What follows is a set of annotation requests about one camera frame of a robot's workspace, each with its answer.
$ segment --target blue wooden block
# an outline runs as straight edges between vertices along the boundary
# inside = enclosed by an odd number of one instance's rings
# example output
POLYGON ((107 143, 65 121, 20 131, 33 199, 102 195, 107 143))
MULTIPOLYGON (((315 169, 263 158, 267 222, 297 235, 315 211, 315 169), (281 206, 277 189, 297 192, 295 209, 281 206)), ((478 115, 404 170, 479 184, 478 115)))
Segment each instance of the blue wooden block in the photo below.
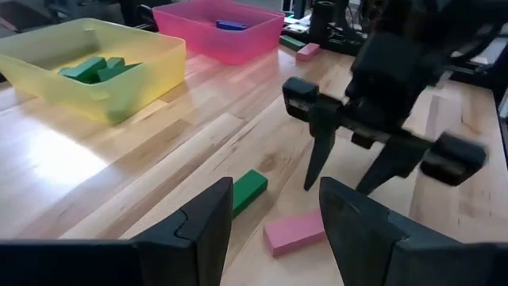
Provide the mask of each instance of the blue wooden block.
POLYGON ((247 24, 225 20, 217 20, 215 26, 219 29, 226 29, 229 31, 243 31, 248 28, 247 24))

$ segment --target wooden table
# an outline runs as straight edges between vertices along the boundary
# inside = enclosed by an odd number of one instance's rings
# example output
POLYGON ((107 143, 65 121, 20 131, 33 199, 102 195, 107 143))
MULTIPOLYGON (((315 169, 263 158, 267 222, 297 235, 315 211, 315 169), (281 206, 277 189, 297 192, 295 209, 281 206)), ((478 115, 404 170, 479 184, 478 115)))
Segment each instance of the wooden table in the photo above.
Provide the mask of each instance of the wooden table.
MULTIPOLYGON (((323 52, 309 63, 281 48, 242 67, 190 55, 187 79, 119 126, 0 86, 0 237, 129 238, 222 176, 262 172, 268 190, 233 221, 224 285, 337 285, 326 242, 280 259, 267 254, 265 222, 318 207, 302 189, 312 147, 307 124, 287 115, 281 86, 292 75, 341 96, 352 58, 323 52)), ((414 171, 371 197, 463 242, 508 239, 508 173, 491 93, 448 82, 428 89, 406 123, 436 137, 451 129, 484 142, 490 160, 460 187, 414 171)), ((380 151, 337 133, 323 176, 355 187, 380 151)))

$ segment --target storage container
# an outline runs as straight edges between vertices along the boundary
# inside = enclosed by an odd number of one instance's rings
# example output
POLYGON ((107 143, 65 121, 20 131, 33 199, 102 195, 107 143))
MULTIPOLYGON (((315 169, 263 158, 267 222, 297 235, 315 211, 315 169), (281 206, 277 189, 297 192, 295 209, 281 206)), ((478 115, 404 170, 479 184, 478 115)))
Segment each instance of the storage container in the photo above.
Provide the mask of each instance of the storage container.
POLYGON ((0 71, 14 88, 118 123, 183 81, 181 39, 94 19, 79 19, 0 40, 0 71), (142 63, 103 83, 58 75, 91 56, 142 63))
POLYGON ((183 38, 189 50, 243 64, 279 45, 284 14, 227 0, 194 0, 153 9, 159 31, 183 38), (215 27, 217 20, 245 23, 243 31, 215 27))

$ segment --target blue block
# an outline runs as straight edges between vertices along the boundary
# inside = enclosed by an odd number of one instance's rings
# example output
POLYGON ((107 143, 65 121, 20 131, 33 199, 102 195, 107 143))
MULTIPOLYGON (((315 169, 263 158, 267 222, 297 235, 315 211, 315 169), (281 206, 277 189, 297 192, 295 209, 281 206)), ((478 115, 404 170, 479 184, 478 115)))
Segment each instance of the blue block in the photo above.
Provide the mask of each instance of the blue block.
POLYGON ((224 20, 217 20, 215 26, 219 29, 226 29, 229 31, 243 31, 248 28, 247 24, 224 20))

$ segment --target yellow plastic bin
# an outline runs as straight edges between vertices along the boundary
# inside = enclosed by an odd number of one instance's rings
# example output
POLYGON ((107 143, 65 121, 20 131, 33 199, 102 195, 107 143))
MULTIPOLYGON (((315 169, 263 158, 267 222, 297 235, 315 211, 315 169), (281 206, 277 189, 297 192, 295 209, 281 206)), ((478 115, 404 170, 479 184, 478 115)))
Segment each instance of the yellow plastic bin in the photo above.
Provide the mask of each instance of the yellow plastic bin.
POLYGON ((119 123, 183 81, 185 41, 95 19, 0 40, 0 71, 14 88, 60 102, 94 120, 119 123), (58 75, 91 56, 140 64, 104 83, 58 75))

